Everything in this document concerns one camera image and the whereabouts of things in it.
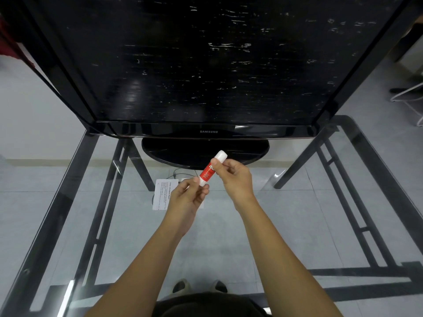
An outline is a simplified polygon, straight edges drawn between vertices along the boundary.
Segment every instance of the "gray tile floor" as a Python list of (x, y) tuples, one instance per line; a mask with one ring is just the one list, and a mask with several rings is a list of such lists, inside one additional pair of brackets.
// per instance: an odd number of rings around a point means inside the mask
[[(423, 129), (414, 127), (412, 111), (387, 101), (390, 87), (403, 85), (403, 76), (388, 62), (360, 86), (342, 108), (369, 138), (389, 169), (423, 211)], [(359, 189), (363, 202), (400, 263), (423, 262), (422, 255), (351, 147), (341, 137), (331, 138)], [(24, 259), (65, 167), (11, 167), (0, 159), (0, 303)], [(313, 156), (282, 190), (269, 178), (283, 169), (251, 167), (254, 189), (263, 208), (288, 245), (307, 268), (363, 267), (367, 261), (346, 219), (326, 173)], [(91, 220), (103, 189), (107, 167), (89, 167), (81, 183), (62, 234), (40, 284), (32, 309), (41, 308), (50, 285), (66, 284), (74, 277)], [(153, 180), (171, 176), (172, 167), (150, 167)], [(160, 298), (180, 278), (194, 290), (206, 290), (217, 278), (233, 293), (263, 290), (242, 222), (217, 176), (211, 193), (192, 229), (178, 246)], [(133, 167), (126, 169), (110, 226), (96, 283), (115, 281), (158, 227), (164, 212), (151, 210), (148, 192)], [(316, 277), (323, 287), (374, 282), (369, 278)], [(85, 300), (73, 305), (92, 305)], [(423, 296), (382, 298), (337, 303), (345, 316), (420, 316)]]

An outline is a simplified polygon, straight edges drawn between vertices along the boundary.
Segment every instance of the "red glue stick label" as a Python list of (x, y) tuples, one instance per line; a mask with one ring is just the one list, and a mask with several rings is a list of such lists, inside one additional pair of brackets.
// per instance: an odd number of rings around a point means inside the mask
[(203, 170), (203, 172), (200, 174), (200, 178), (204, 181), (209, 181), (210, 177), (215, 173), (216, 171), (213, 169), (213, 166), (211, 163), (207, 165), (207, 167)]

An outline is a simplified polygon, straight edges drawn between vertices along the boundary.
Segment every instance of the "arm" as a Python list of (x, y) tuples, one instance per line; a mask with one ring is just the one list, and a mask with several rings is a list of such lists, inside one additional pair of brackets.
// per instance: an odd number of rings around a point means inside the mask
[(197, 177), (184, 180), (175, 188), (159, 228), (85, 317), (151, 316), (176, 246), (190, 229), (208, 193), (209, 185), (199, 187)]
[(231, 159), (223, 164), (212, 159), (211, 164), (244, 222), (272, 315), (341, 317), (335, 304), (289, 249), (258, 204), (250, 170)]

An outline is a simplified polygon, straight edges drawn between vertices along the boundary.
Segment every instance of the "white paper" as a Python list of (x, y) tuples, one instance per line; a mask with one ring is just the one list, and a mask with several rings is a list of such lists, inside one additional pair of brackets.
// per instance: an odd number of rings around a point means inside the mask
[(153, 210), (166, 210), (171, 192), (178, 185), (177, 179), (157, 179), (154, 191)]
[(198, 209), (204, 209), (204, 201), (200, 204)]

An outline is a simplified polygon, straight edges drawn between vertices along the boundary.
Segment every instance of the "glass tabletop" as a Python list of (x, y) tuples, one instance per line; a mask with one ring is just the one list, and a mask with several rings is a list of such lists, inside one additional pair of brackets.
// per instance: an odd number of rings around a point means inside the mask
[[(156, 180), (198, 174), (140, 151), (136, 140), (84, 135), (1, 316), (83, 315), (119, 278), (164, 217), (152, 210)], [(345, 316), (370, 315), (369, 302), (378, 314), (421, 313), (421, 215), (351, 119), (335, 117), (291, 166), (248, 166), (262, 208)], [(242, 220), (220, 178), (209, 183), (158, 300), (182, 278), (195, 292), (219, 279), (267, 306)]]

